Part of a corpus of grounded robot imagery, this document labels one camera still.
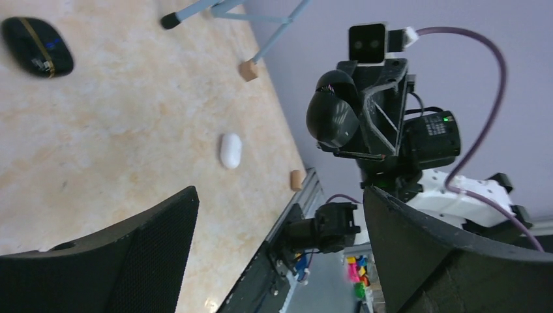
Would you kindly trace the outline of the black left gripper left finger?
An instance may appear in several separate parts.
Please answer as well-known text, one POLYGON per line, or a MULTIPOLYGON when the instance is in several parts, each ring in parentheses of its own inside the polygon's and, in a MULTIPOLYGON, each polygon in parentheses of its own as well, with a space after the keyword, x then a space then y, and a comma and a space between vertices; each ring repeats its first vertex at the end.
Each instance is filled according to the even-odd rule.
POLYGON ((1 257, 2 312, 174 312, 200 201, 188 186, 85 237, 1 257))

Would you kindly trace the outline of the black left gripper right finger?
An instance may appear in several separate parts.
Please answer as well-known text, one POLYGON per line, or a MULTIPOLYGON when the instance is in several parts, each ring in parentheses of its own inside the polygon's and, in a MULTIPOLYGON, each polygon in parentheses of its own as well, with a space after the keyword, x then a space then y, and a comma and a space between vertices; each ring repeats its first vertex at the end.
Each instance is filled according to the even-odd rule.
POLYGON ((551 312, 552 255, 481 237, 369 186, 364 210, 388 312, 551 312))

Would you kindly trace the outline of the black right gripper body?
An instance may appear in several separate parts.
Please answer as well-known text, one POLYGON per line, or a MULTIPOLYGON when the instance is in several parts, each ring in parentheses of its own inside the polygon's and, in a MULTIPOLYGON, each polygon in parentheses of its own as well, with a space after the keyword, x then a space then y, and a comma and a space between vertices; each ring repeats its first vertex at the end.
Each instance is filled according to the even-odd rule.
POLYGON ((336 157, 371 162, 398 156, 408 93, 408 60, 386 59, 381 66, 341 61, 336 69, 353 79, 357 100, 351 106, 359 118, 359 129, 345 146, 331 149, 320 144, 320 149, 336 157))

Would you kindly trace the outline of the black oval charging case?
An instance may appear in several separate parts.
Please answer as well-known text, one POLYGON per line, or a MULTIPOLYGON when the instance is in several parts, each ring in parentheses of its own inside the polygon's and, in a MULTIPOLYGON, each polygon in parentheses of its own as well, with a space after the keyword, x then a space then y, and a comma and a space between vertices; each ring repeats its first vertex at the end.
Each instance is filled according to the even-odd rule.
POLYGON ((352 104, 357 90, 352 77, 342 70, 326 72, 318 80, 306 112, 310 135, 331 149, 345 146, 359 129, 352 104))

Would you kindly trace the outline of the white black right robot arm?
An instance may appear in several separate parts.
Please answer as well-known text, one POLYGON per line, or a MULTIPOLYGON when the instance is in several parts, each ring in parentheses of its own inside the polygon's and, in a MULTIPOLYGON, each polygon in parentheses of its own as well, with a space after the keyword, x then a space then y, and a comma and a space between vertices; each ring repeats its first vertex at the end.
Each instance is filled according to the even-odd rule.
POLYGON ((452 226, 512 243, 527 235, 525 209, 511 201, 504 173, 469 179, 442 171, 461 152, 454 115, 420 104, 405 59, 380 66, 341 61, 316 83, 306 123, 320 150, 356 161, 361 186, 376 186, 452 226))

